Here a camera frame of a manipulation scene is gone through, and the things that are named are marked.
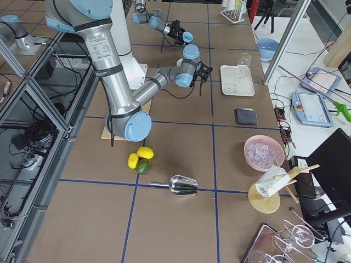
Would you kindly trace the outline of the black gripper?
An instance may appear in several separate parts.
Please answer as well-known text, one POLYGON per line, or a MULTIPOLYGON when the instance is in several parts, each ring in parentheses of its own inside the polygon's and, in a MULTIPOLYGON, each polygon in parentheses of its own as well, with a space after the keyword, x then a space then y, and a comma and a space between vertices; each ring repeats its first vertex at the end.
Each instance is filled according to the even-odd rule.
POLYGON ((180 26, 180 21, 174 20, 170 24, 167 24, 167 26, 169 27, 169 33, 167 35, 174 39, 174 44, 179 46, 185 45, 185 40, 182 37, 185 29, 180 26))

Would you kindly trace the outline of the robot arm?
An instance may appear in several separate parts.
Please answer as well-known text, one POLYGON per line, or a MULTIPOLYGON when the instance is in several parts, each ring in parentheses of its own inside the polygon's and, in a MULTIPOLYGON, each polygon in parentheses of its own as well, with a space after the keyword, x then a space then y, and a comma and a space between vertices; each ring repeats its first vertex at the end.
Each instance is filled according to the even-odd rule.
POLYGON ((193 40, 193 35, 181 27, 179 20, 165 22, 160 8, 151 12, 147 11, 146 1, 135 1, 135 13, 132 15, 132 20, 136 25, 148 24, 163 36, 174 39, 173 45, 183 46, 193 40))
POLYGON ((111 18, 112 1, 46 1, 47 25, 58 31, 75 33, 84 39, 95 74, 101 80, 109 106, 105 126, 112 134, 128 141, 139 142, 150 133, 152 120, 141 107, 169 82, 187 88, 200 62, 196 45, 183 49, 180 66, 161 67, 156 75, 136 91, 131 91, 121 62, 119 47, 128 35, 113 37, 111 30, 118 25, 111 18))

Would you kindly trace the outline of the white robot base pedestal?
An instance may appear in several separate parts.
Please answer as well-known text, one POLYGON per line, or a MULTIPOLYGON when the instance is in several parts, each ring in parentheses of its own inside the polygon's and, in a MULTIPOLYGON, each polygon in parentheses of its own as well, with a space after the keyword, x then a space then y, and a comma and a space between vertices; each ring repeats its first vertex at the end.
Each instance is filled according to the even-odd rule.
POLYGON ((139 64, 133 56, 122 1, 113 0, 112 3, 113 7, 110 14, 112 20, 111 35, 129 87, 131 90, 137 90, 145 82, 148 66, 147 64, 139 64))

